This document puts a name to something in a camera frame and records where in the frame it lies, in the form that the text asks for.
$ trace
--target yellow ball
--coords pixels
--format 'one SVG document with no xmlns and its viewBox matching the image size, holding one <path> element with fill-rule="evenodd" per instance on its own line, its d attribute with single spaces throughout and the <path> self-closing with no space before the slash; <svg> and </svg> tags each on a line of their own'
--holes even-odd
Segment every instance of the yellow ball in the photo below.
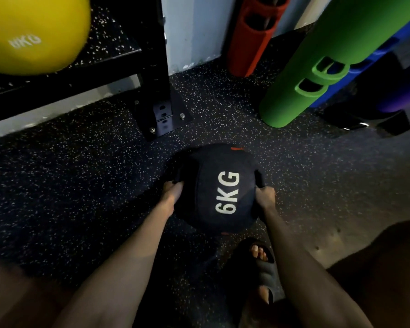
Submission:
<svg viewBox="0 0 410 328">
<path fill-rule="evenodd" d="M 65 68 L 85 45 L 90 26 L 89 0 L 0 0 L 0 73 Z"/>
</svg>

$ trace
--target medicine ball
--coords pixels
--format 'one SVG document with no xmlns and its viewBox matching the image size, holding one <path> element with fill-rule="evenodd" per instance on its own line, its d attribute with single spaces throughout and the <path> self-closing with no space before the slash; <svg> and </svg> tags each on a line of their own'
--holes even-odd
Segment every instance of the medicine ball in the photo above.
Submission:
<svg viewBox="0 0 410 328">
<path fill-rule="evenodd" d="M 85 45 L 90 26 L 89 0 L 0 0 L 0 73 L 65 68 Z"/>
<path fill-rule="evenodd" d="M 175 181 L 184 181 L 176 215 L 202 232 L 237 233 L 257 218 L 255 186 L 264 186 L 262 176 L 253 155 L 241 148 L 199 148 L 186 158 Z"/>
</svg>

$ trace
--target black metal rack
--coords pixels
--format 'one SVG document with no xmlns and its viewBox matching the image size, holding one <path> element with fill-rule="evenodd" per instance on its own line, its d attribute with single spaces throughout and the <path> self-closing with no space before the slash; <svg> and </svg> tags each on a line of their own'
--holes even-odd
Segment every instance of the black metal rack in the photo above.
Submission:
<svg viewBox="0 0 410 328">
<path fill-rule="evenodd" d="M 161 0 L 91 1 L 89 38 L 71 65 L 48 75 L 0 74 L 0 120 L 138 74 L 141 88 L 124 94 L 148 140 L 191 121 L 169 83 Z"/>
</svg>

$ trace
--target person's right arm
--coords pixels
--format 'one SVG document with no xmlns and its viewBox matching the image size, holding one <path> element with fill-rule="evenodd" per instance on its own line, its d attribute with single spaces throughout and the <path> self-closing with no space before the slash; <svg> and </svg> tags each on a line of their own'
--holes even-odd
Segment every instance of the person's right arm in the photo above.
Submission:
<svg viewBox="0 0 410 328">
<path fill-rule="evenodd" d="M 305 328 L 372 328 L 361 308 L 291 234 L 272 187 L 257 188 L 279 279 Z"/>
</svg>

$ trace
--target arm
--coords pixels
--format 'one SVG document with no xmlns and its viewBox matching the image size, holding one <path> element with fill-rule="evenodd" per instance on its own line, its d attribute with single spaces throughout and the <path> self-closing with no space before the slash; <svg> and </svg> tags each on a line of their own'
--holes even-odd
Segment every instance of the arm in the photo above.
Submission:
<svg viewBox="0 0 410 328">
<path fill-rule="evenodd" d="M 257 188 L 285 294 L 306 328 L 372 328 L 361 308 L 290 233 L 272 187 Z"/>
<path fill-rule="evenodd" d="M 60 314 L 54 328 L 129 328 L 146 290 L 166 221 L 183 183 L 164 184 L 163 196 L 142 225 L 101 265 Z"/>
</svg>

